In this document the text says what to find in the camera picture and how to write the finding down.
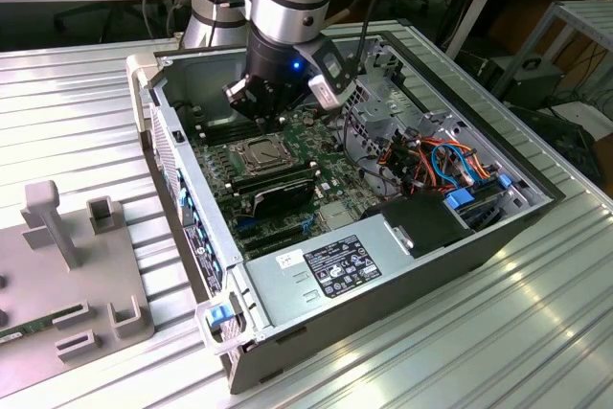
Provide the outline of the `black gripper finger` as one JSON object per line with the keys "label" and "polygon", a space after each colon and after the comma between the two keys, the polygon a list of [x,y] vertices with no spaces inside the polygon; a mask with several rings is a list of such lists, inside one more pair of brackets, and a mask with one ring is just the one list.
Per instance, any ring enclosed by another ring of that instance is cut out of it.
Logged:
{"label": "black gripper finger", "polygon": [[286,85],[279,87],[272,97],[271,113],[268,117],[268,131],[277,132],[284,126],[280,118],[302,103],[311,91],[307,84]]}
{"label": "black gripper finger", "polygon": [[242,116],[255,122],[263,134],[270,131],[269,89],[267,80],[248,74],[222,87],[230,106]]}

